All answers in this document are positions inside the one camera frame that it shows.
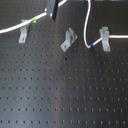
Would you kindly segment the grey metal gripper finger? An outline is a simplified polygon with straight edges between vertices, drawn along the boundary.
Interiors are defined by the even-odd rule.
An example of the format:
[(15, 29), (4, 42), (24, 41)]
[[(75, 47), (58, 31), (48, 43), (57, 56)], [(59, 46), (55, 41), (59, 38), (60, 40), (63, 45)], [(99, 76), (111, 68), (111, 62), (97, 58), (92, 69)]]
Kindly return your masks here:
[(46, 13), (53, 20), (56, 19), (58, 4), (59, 0), (47, 0)]

